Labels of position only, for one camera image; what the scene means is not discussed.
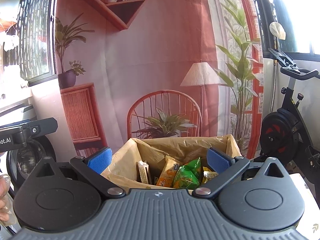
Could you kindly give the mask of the person's left hand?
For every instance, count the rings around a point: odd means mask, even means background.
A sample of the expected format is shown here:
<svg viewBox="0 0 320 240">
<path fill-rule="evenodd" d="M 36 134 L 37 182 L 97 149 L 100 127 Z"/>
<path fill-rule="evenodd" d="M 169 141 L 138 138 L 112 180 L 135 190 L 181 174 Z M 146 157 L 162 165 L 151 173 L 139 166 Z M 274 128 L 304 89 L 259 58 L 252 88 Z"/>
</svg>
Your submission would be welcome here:
<svg viewBox="0 0 320 240">
<path fill-rule="evenodd" d="M 1 196 L 1 222 L 8 222 L 10 219 L 9 203 L 10 201 L 6 197 L 10 188 L 10 177 L 7 174 L 1 174 L 1 184 L 0 184 L 0 196 Z"/>
</svg>

